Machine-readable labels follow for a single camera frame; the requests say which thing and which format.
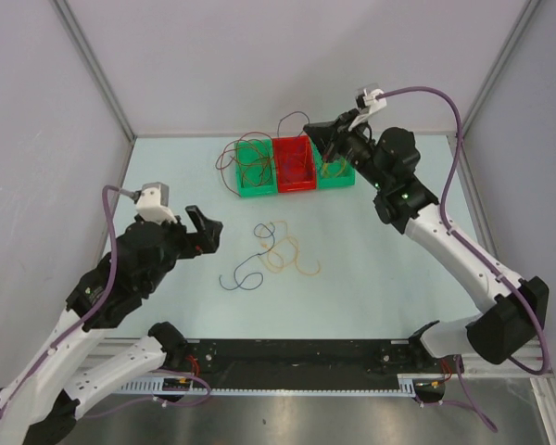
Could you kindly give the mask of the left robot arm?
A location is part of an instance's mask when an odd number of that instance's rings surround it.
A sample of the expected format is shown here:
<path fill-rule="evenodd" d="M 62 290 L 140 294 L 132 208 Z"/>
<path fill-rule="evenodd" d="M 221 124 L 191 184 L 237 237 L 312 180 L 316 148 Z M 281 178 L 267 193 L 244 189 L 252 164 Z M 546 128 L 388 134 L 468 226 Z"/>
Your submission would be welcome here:
<path fill-rule="evenodd" d="M 221 222 L 186 207 L 190 233 L 178 217 L 138 214 L 111 249 L 82 276 L 41 350 L 8 386 L 0 388 L 0 444 L 57 444 L 87 411 L 124 383 L 159 369 L 176 371 L 188 343 L 169 322 L 157 323 L 127 351 L 95 368 L 79 367 L 89 353 L 137 310 L 177 261 L 213 254 Z"/>

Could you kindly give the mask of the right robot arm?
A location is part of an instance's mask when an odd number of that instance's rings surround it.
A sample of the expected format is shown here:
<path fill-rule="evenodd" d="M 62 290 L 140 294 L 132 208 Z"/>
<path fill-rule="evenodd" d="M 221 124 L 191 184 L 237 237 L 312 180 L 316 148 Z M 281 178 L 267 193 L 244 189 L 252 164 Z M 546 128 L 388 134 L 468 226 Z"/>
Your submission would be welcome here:
<path fill-rule="evenodd" d="M 414 334 L 411 365 L 430 372 L 449 355 L 476 353 L 492 364 L 510 361 L 541 332 L 549 287 L 539 277 L 523 278 L 471 240 L 416 176 L 421 155 L 412 132 L 390 127 L 378 139 L 370 126 L 355 125 L 356 109 L 336 120 L 308 123 L 304 133 L 326 161 L 344 159 L 377 192 L 380 220 L 429 252 L 468 293 L 478 315 L 432 322 Z"/>

